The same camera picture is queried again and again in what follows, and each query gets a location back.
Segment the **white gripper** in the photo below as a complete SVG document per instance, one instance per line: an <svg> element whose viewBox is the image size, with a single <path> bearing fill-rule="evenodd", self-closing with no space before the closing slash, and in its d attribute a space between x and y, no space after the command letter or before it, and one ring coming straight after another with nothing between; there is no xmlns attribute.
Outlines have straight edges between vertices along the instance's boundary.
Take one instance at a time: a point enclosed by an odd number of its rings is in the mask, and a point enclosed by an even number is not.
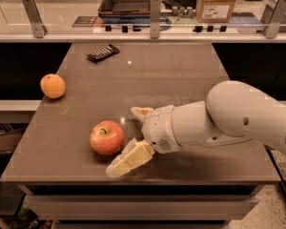
<svg viewBox="0 0 286 229"><path fill-rule="evenodd" d="M121 177L149 162L157 151L160 154L179 152L173 131L174 106L153 109L150 107L131 107L134 117L144 122L141 132L146 140L133 138L112 163L106 168L108 177Z"/></svg>

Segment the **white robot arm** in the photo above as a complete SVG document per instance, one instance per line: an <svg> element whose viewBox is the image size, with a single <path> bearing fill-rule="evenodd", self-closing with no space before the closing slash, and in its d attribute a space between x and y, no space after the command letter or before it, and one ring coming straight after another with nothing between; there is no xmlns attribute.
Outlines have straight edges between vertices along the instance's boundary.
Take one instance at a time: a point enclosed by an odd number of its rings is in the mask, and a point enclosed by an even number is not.
<svg viewBox="0 0 286 229"><path fill-rule="evenodd" d="M286 105L243 82L220 82L195 103L131 111L142 122L144 139L126 145L107 167L109 177L126 175L154 153L178 152L196 144L217 147L255 139L286 156Z"/></svg>

